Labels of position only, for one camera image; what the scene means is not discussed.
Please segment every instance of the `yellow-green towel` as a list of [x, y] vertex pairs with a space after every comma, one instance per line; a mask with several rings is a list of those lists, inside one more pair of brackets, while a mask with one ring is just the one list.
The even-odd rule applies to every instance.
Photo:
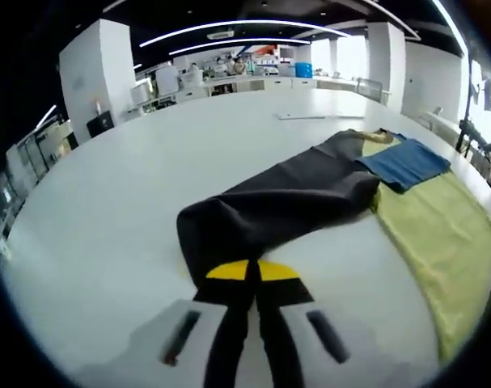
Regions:
[[[369, 156], [397, 144], [366, 140]], [[450, 360], [471, 335], [491, 287], [491, 220], [448, 171], [397, 194], [379, 186], [376, 214], [429, 303], [439, 356]]]

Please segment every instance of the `blue cloth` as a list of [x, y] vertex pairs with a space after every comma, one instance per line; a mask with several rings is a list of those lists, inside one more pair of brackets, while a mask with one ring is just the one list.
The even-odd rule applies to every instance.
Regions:
[[442, 174], [450, 167], [450, 162], [414, 139], [403, 140], [399, 145], [357, 161], [399, 193]]

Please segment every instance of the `chair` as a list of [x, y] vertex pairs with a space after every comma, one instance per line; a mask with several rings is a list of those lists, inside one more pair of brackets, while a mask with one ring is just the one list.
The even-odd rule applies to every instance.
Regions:
[[382, 103], [382, 88], [383, 85], [381, 82], [359, 78], [355, 91], [368, 99]]

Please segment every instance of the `blue container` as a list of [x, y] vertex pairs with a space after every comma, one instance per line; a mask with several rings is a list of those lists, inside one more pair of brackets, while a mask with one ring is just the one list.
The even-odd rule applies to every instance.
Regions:
[[313, 68], [311, 66], [311, 63], [296, 62], [295, 76], [299, 78], [313, 78]]

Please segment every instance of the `white tabletop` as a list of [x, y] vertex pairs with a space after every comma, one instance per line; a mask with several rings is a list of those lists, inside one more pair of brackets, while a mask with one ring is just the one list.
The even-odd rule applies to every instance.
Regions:
[[[287, 112], [328, 118], [277, 119]], [[335, 115], [363, 118], [330, 118]], [[360, 95], [256, 91], [188, 101], [87, 142], [35, 188], [11, 231], [13, 260], [4, 272], [22, 319], [67, 373], [108, 362], [125, 350], [136, 328], [195, 293], [176, 236], [184, 206], [338, 131], [381, 127], [448, 158], [491, 214], [489, 187], [450, 146]], [[430, 312], [374, 216], [309, 234], [268, 257], [293, 266], [330, 316], [362, 320], [386, 354], [435, 372]], [[261, 349], [253, 331], [236, 386], [271, 386]]]

